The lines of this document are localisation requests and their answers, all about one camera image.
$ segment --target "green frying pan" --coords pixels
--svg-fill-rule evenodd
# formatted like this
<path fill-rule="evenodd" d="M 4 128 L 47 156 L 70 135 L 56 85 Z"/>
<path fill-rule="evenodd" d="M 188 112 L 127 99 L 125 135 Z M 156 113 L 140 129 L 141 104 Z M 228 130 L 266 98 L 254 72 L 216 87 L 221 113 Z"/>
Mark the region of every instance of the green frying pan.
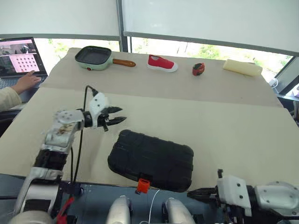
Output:
<path fill-rule="evenodd" d="M 87 70 L 104 70 L 109 64 L 120 64 L 135 67 L 135 62 L 114 59 L 109 48 L 87 46 L 82 48 L 75 56 L 75 60 L 82 68 Z"/>

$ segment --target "orange clip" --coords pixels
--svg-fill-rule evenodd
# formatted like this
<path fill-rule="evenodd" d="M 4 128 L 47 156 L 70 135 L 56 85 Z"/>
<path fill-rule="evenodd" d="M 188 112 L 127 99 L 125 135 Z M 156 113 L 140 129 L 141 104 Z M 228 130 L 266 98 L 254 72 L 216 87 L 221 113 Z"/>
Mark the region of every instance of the orange clip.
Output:
<path fill-rule="evenodd" d="M 148 180 L 139 178 L 137 191 L 143 192 L 146 194 L 148 192 L 149 188 L 150 188 L 150 182 Z"/>

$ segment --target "sleeve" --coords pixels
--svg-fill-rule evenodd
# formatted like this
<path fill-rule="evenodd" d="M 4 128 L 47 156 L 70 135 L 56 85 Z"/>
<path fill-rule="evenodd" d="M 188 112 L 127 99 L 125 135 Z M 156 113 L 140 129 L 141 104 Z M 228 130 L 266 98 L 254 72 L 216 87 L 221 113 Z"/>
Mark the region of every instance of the sleeve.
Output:
<path fill-rule="evenodd" d="M 18 93 L 10 87 L 0 90 L 0 112 L 22 103 Z"/>

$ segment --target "laptop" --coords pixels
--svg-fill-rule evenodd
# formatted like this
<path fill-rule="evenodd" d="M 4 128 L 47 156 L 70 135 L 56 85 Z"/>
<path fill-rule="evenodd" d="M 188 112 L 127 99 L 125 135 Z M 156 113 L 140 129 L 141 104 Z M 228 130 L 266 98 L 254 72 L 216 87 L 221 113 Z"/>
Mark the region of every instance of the laptop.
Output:
<path fill-rule="evenodd" d="M 13 86 L 27 72 L 42 80 L 30 90 L 20 94 L 22 102 L 28 102 L 39 85 L 48 77 L 33 37 L 0 40 L 0 89 Z"/>

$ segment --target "window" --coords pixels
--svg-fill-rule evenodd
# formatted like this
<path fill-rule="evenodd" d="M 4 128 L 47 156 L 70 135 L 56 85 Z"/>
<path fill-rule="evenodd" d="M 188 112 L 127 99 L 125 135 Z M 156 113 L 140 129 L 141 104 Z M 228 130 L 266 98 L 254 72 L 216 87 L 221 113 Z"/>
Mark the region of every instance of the window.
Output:
<path fill-rule="evenodd" d="M 48 74 L 66 55 L 69 48 L 83 48 L 92 45 L 110 48 L 112 51 L 120 51 L 118 41 L 44 38 L 35 38 L 34 40 Z"/>
<path fill-rule="evenodd" d="M 263 67 L 262 76 L 267 82 L 292 58 L 258 50 L 139 37 L 132 37 L 132 53 L 251 62 Z"/>

